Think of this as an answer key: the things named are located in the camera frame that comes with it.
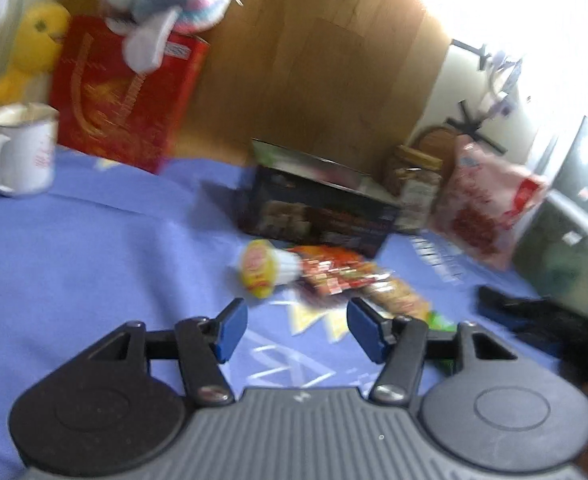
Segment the green snack packet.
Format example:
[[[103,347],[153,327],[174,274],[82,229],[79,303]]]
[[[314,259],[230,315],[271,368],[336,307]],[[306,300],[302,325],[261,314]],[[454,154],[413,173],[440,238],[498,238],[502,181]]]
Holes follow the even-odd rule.
[[[439,332],[455,332],[457,330],[456,323],[451,322],[449,318],[437,311],[428,313],[426,323],[430,330],[438,330]]]

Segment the red orange snack packet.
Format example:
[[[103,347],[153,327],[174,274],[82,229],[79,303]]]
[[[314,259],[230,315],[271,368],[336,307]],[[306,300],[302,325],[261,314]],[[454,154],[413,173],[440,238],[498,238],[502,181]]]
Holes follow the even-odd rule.
[[[311,304],[325,306],[346,295],[385,295],[397,285],[393,273],[350,249],[296,246],[288,252],[301,260],[296,289]]]

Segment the yellow brown snack packet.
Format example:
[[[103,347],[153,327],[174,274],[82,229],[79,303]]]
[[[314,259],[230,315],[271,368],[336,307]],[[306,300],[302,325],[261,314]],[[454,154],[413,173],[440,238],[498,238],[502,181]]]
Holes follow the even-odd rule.
[[[390,314],[427,321],[431,312],[431,304],[399,278],[372,283],[363,291],[375,304]]]

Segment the round wooden board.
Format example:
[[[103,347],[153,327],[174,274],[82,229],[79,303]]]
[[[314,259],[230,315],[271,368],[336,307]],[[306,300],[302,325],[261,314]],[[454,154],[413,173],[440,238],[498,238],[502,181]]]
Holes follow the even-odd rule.
[[[428,126],[416,133],[411,146],[441,160],[455,159],[459,136],[461,132],[448,125]]]

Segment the blue printed tablecloth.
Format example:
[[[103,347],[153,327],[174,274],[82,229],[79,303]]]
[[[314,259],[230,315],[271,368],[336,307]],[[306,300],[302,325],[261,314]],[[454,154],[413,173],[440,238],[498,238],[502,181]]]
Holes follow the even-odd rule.
[[[235,266],[248,243],[236,228],[239,167],[169,162],[159,175],[62,150],[45,194],[0,196],[0,479],[22,463],[7,430],[17,396],[126,321],[167,330],[216,315],[235,297],[251,306],[223,373],[248,386],[357,386],[379,367],[345,326],[345,311],[312,313],[293,288],[257,301]],[[448,321],[476,318],[476,287],[536,297],[518,274],[496,272],[433,234],[393,235],[376,260]]]

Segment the white yellow-lid cup snack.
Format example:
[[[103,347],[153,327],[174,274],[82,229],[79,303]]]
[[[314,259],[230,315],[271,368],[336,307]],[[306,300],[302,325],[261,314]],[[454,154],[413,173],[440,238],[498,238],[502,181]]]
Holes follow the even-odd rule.
[[[277,287],[300,278],[303,259],[295,252],[274,247],[267,240],[252,240],[243,250],[237,269],[251,295],[265,299]]]

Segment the yellow duck plush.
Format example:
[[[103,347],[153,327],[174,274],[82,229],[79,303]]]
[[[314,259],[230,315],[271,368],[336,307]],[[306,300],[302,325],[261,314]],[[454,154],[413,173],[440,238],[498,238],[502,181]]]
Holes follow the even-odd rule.
[[[0,106],[20,102],[32,79],[54,70],[71,21],[58,2],[34,4],[16,31],[6,70],[0,76]]]

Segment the large wooden board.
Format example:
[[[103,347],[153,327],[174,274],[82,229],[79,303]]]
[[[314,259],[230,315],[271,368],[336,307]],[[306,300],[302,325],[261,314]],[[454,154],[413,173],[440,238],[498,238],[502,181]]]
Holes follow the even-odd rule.
[[[104,21],[96,0],[59,1]],[[209,48],[171,156],[240,165],[258,139],[371,176],[421,117],[450,44],[421,0],[241,0],[196,37]]]

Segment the pink twisted snack bag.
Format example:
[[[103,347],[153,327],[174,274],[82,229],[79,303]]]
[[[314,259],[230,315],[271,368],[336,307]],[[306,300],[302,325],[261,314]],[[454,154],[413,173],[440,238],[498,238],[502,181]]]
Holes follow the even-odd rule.
[[[456,163],[429,226],[466,255],[507,269],[516,227],[548,192],[548,182],[522,165],[489,153],[467,136],[456,142]]]

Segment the black snack box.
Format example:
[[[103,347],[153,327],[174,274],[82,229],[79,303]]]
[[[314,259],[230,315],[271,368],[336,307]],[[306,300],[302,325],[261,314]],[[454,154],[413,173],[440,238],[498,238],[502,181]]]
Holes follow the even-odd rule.
[[[368,174],[254,139],[236,211],[239,229],[248,234],[373,258],[396,230],[400,208]]]

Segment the white enamel mug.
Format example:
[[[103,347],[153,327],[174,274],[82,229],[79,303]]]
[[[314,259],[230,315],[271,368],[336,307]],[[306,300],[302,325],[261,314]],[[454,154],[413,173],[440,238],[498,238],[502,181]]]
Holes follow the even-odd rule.
[[[27,196],[51,188],[59,114],[42,103],[0,107],[0,194]]]

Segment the red gift bag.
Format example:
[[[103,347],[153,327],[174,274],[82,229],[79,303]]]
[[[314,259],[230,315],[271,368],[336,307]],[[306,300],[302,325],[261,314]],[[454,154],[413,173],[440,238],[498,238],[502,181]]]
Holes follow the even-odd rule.
[[[172,155],[209,44],[174,32],[148,75],[126,65],[122,44],[100,18],[71,20],[50,92],[58,143],[156,174]]]

